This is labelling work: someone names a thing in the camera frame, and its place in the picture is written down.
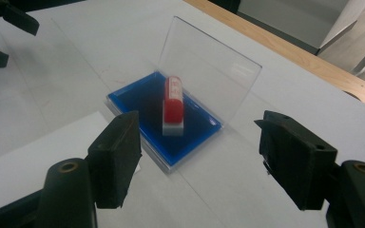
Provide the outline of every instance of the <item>clear plastic box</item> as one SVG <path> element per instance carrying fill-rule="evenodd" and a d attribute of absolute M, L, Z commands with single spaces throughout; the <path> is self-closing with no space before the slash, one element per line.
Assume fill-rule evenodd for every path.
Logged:
<path fill-rule="evenodd" d="M 143 148 L 166 173 L 211 143 L 234 117 L 261 66 L 210 35 L 175 17 L 158 69 L 108 95 L 118 113 L 140 111 Z M 163 136 L 165 77 L 182 80 L 184 134 Z"/>

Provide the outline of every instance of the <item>blue foam insert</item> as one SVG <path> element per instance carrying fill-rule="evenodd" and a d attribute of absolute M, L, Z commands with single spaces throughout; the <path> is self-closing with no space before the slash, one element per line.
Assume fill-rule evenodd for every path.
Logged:
<path fill-rule="evenodd" d="M 108 98 L 123 113 L 132 110 L 139 111 L 142 135 L 168 165 L 173 166 L 221 129 L 221 123 L 183 94 L 183 136 L 163 136 L 164 83 L 165 77 L 160 72 L 154 72 L 131 85 L 110 93 Z"/>

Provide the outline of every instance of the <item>plastic case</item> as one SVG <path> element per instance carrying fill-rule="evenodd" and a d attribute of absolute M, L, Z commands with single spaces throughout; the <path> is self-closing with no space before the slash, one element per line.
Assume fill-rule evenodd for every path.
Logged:
<path fill-rule="evenodd" d="M 118 113 L 139 110 L 143 148 L 164 172 L 170 173 L 222 131 L 260 70 L 260 65 L 175 17 L 158 69 L 107 98 Z M 182 80 L 183 136 L 162 134 L 167 76 Z"/>

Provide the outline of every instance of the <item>white table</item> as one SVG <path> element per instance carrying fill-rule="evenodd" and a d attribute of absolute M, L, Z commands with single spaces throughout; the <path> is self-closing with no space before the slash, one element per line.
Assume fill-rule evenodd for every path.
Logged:
<path fill-rule="evenodd" d="M 98 210 L 99 227 L 326 227 L 326 205 L 300 212 L 266 174 L 253 123 L 265 109 L 336 147 L 338 163 L 365 161 L 365 104 L 183 1 L 89 0 L 31 15 L 36 37 L 0 20 L 10 55 L 0 69 L 0 157 L 96 111 L 111 120 L 106 95 L 156 68 L 175 15 L 262 66 L 217 139 L 171 175 L 144 154 L 124 207 Z"/>

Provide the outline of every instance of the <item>white tabletop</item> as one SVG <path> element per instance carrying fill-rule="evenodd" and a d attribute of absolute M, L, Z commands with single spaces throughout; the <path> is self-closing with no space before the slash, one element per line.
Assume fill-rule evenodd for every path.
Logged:
<path fill-rule="evenodd" d="M 153 72 L 175 15 L 262 66 L 237 116 L 176 172 L 144 154 L 124 207 L 98 210 L 99 227 L 326 227 L 326 205 L 300 212 L 266 174 L 253 124 L 265 109 L 333 145 L 338 163 L 365 161 L 365 104 L 183 1 L 89 0 L 31 15 L 36 37 L 0 19 L 10 55 L 0 69 L 0 159 L 91 113 L 111 120 L 106 95 Z"/>

